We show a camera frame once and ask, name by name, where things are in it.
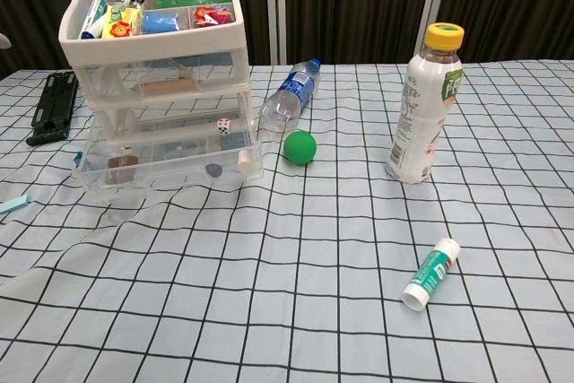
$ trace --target small white cylinder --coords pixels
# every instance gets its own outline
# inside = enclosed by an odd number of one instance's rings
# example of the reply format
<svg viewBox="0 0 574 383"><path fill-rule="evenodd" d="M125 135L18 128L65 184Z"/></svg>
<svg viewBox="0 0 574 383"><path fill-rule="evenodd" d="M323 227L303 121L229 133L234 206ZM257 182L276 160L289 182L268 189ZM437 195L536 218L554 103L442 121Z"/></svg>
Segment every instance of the small white cylinder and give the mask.
<svg viewBox="0 0 574 383"><path fill-rule="evenodd" d="M434 246L401 295L401 300L409 309L424 310L447 270L457 261L459 252L460 246L451 238L441 239Z"/></svg>
<svg viewBox="0 0 574 383"><path fill-rule="evenodd" d="M238 155L237 168L243 175L252 174L256 169L249 150L241 150Z"/></svg>

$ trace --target white dice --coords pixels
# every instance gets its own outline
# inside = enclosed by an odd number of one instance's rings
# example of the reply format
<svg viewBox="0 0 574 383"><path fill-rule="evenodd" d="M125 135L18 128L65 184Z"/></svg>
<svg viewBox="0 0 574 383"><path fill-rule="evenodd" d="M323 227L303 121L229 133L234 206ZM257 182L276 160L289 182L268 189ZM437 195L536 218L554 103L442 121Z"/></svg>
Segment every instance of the white dice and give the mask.
<svg viewBox="0 0 574 383"><path fill-rule="evenodd" d="M229 135L231 131L231 121L228 118L220 118L217 120L217 130L219 135Z"/></svg>

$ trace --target white plastic bottle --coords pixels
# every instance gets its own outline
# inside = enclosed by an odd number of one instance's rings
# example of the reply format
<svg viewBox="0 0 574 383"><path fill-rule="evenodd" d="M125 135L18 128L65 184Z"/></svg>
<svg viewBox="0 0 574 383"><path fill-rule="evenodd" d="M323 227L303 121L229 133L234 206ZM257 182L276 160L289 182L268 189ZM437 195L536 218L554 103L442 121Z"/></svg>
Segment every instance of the white plastic bottle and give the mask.
<svg viewBox="0 0 574 383"><path fill-rule="evenodd" d="M420 183L431 173L440 132L463 76L457 49L464 34L456 24L431 24L424 49L409 62L401 116L387 162L387 172L394 179Z"/></svg>
<svg viewBox="0 0 574 383"><path fill-rule="evenodd" d="M311 58L295 65L279 90L259 110L260 127L275 133L295 128L303 107L319 86L321 62Z"/></svg>

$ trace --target blue eraser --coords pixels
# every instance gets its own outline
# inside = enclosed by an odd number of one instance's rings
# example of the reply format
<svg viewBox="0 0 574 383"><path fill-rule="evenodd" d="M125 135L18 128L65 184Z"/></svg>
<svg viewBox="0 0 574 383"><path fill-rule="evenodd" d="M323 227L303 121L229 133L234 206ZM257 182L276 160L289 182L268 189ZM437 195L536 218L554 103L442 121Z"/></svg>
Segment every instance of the blue eraser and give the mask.
<svg viewBox="0 0 574 383"><path fill-rule="evenodd" d="M16 197L9 201L0 204L0 214L9 213L11 211L17 210L18 208L22 208L28 204L28 195L22 195L20 197Z"/></svg>
<svg viewBox="0 0 574 383"><path fill-rule="evenodd" d="M144 12L142 15L142 23L140 30L143 34L177 31L179 30L178 14L160 13L157 11Z"/></svg>

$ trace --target green bottle label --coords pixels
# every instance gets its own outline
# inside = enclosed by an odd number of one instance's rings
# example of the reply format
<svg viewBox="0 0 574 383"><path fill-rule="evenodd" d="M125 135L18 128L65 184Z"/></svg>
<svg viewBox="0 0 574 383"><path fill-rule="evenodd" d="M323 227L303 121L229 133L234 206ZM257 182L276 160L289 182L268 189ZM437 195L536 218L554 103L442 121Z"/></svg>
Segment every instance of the green bottle label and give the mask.
<svg viewBox="0 0 574 383"><path fill-rule="evenodd" d="M445 74L445 81L442 84L442 101L457 95L460 80L463 78L463 70L450 71Z"/></svg>
<svg viewBox="0 0 574 383"><path fill-rule="evenodd" d="M432 250L424 259L411 283L418 284L431 296L451 266L452 262L445 253Z"/></svg>

